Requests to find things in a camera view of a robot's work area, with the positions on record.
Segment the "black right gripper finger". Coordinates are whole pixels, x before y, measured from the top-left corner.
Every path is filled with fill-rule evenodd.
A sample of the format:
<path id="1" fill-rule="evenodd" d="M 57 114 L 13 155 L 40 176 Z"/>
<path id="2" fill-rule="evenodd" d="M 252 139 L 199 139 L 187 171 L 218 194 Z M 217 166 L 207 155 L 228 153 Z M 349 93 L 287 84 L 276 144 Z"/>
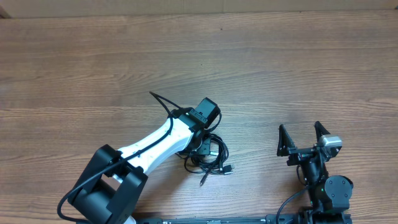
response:
<path id="1" fill-rule="evenodd" d="M 321 122 L 316 121 L 314 124 L 314 128 L 315 128 L 315 132 L 316 132 L 316 137 L 317 137 L 317 141 L 320 140 L 320 138 L 323 135 L 327 135 L 330 134 L 329 131 L 326 130 L 326 128 L 321 124 Z"/>
<path id="2" fill-rule="evenodd" d="M 281 124 L 279 126 L 279 143 L 277 146 L 277 156 L 288 156 L 293 150 L 295 150 L 295 144 L 284 125 Z"/>

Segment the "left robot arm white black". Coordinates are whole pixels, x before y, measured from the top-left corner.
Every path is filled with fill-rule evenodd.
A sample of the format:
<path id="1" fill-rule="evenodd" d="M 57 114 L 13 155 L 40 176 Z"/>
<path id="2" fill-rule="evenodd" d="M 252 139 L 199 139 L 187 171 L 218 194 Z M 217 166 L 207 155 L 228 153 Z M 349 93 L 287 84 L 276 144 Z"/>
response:
<path id="1" fill-rule="evenodd" d="M 135 223 L 132 213 L 148 175 L 176 153 L 195 153 L 220 115 L 218 105 L 204 98 L 196 108 L 169 111 L 166 122 L 139 142 L 118 150 L 107 144 L 99 148 L 66 196 L 84 216 L 77 223 Z"/>

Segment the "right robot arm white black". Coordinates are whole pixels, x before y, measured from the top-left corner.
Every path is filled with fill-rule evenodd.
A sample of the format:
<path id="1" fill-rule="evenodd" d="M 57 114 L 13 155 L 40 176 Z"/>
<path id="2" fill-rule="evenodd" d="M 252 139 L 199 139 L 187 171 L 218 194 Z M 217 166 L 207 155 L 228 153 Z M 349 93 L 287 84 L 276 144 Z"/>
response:
<path id="1" fill-rule="evenodd" d="M 287 156 L 287 165 L 296 167 L 296 175 L 304 189 L 290 196 L 278 209 L 273 223 L 350 224 L 349 200 L 353 182 L 343 175 L 330 176 L 325 163 L 336 157 L 343 141 L 317 121 L 314 124 L 317 142 L 312 147 L 299 149 L 284 125 L 279 126 L 277 155 Z M 284 207 L 298 196 L 308 193 L 310 206 L 296 214 L 282 215 Z"/>

